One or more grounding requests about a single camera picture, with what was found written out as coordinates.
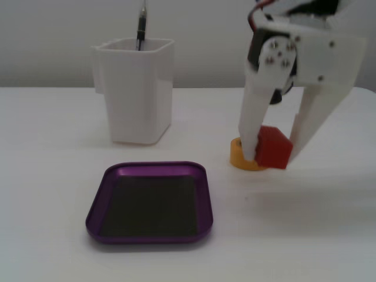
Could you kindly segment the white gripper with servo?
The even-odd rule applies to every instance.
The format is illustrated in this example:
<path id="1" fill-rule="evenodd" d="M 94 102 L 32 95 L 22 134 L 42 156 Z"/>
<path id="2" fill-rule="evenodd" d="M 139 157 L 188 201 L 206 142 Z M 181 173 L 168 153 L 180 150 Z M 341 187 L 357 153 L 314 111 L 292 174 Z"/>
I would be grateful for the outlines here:
<path id="1" fill-rule="evenodd" d="M 293 86 L 305 87 L 290 134 L 292 162 L 350 94 L 367 41 L 331 27 L 328 19 L 345 6 L 342 1 L 309 1 L 280 15 L 264 12 L 271 4 L 257 1 L 247 17 L 253 37 L 239 134 L 244 158 L 253 160 L 269 104 L 280 103 Z"/>

